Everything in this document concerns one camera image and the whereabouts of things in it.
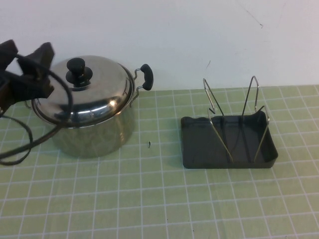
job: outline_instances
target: green cutting mat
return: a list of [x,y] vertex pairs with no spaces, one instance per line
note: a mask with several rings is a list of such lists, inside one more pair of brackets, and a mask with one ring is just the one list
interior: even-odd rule
[[[225,114],[241,114],[247,88],[213,91]],[[180,118],[206,117],[204,90],[138,99],[135,132],[117,152],[81,160],[49,140],[0,168],[0,238],[319,238],[319,86],[261,88],[258,108],[269,110],[279,152],[272,169],[184,169]],[[7,115],[45,133],[23,104]],[[3,152],[27,135],[1,119],[0,139]]]

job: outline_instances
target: power cord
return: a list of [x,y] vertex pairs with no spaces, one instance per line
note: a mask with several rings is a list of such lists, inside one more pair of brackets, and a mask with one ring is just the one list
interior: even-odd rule
[[[12,117],[0,115],[0,118],[1,117],[7,118],[7,119],[13,120],[13,121],[17,122],[19,125],[21,125],[27,131],[28,136],[29,136],[29,140],[30,140],[29,144],[20,146],[18,148],[12,149],[12,150],[7,151],[5,153],[0,153],[0,165],[10,166],[10,165],[17,165],[17,164],[23,162],[25,160],[25,158],[29,155],[32,148],[38,146],[39,144],[41,144],[41,143],[47,141],[48,139],[50,139],[51,137],[53,137],[56,133],[59,132],[60,129],[62,129],[66,125],[67,121],[71,117],[72,108],[73,108],[73,98],[72,98],[72,93],[71,93],[69,87],[67,86],[67,84],[60,77],[58,77],[54,72],[50,71],[46,67],[42,66],[41,64],[39,64],[33,60],[26,58],[24,56],[21,56],[19,54],[10,53],[10,52],[6,52],[6,51],[2,51],[2,50],[0,50],[0,54],[3,54],[5,56],[9,56],[9,57],[14,57],[17,59],[21,59],[24,62],[28,63],[29,65],[40,69],[45,74],[50,75],[52,78],[54,78],[62,86],[62,88],[65,90],[67,98],[68,98],[68,105],[66,108],[66,117],[63,120],[61,120],[51,131],[49,131],[47,134],[43,135],[42,137],[38,138],[35,141],[33,141],[31,129],[25,123],[23,123],[17,119],[14,119]],[[17,155],[19,153],[25,152],[27,150],[28,150],[28,152],[26,153],[26,155],[24,157],[16,160],[16,161],[5,161],[4,160],[6,158],[9,158],[9,157]]]

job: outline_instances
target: black lid knob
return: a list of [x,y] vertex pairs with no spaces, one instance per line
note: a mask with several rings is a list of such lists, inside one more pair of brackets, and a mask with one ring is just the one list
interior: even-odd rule
[[74,87],[83,87],[90,84],[89,80],[93,76],[93,72],[89,67],[85,66],[82,58],[73,58],[66,63],[68,72],[66,80],[73,84]]
[[82,58],[73,58],[66,63],[66,67],[75,76],[81,76],[84,74],[85,61]]

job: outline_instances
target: black plastic tray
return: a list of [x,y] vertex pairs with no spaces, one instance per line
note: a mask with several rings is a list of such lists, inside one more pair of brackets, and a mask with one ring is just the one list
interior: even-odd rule
[[233,161],[208,118],[183,117],[181,133],[185,168],[271,168],[274,165],[278,152],[267,128],[266,114],[261,109],[243,117],[216,116],[211,119]]

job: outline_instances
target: white wall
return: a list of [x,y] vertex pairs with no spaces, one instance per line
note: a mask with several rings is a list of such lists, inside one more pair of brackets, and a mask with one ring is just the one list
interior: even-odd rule
[[55,62],[148,63],[156,90],[202,88],[203,77],[242,87],[252,75],[261,86],[319,84],[318,11],[318,0],[2,0],[0,41],[21,54],[50,41]]

